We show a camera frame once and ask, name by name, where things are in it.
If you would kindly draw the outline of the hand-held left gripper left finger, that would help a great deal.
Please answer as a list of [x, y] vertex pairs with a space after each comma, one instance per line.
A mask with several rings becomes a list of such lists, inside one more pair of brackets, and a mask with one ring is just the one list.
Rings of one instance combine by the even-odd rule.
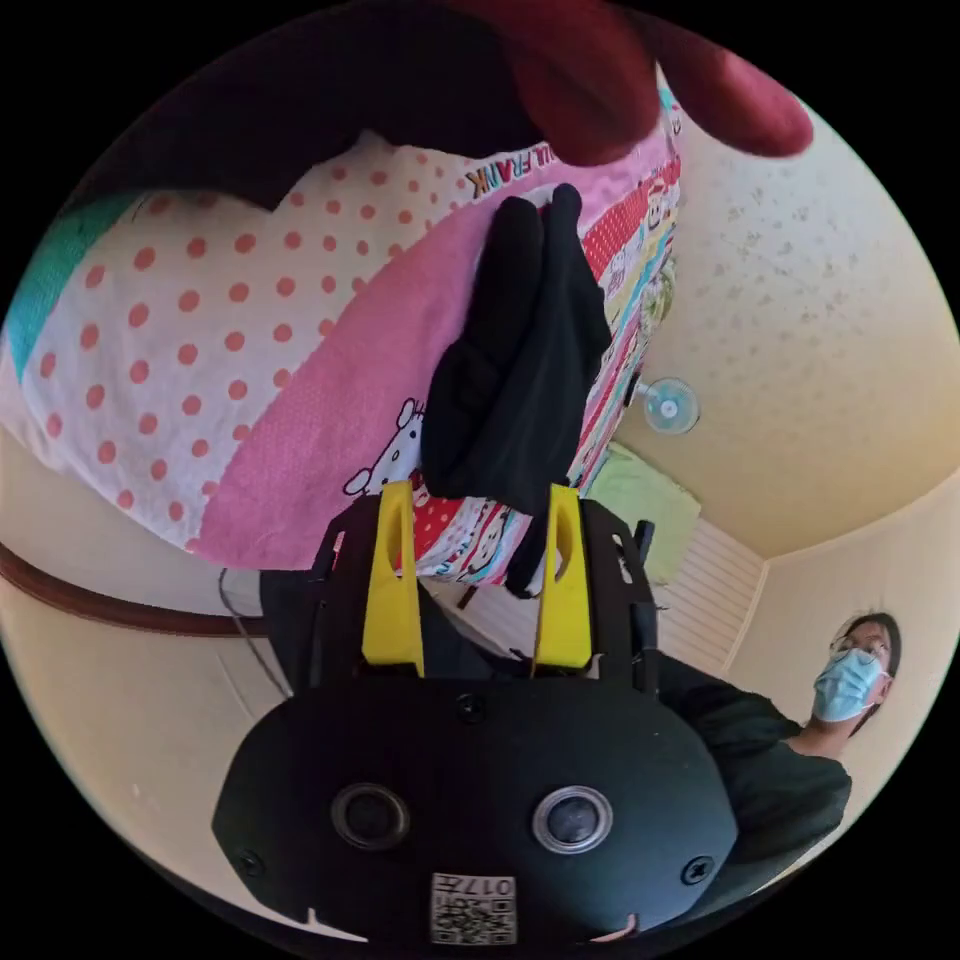
[[411, 484], [383, 487], [371, 561], [362, 656], [372, 667], [425, 675]]

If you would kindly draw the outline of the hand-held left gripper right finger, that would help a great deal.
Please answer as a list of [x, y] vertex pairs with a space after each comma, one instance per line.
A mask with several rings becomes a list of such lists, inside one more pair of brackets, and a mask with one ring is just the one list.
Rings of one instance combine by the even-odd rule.
[[593, 656], [586, 551], [577, 491], [551, 487], [535, 670], [583, 670]]

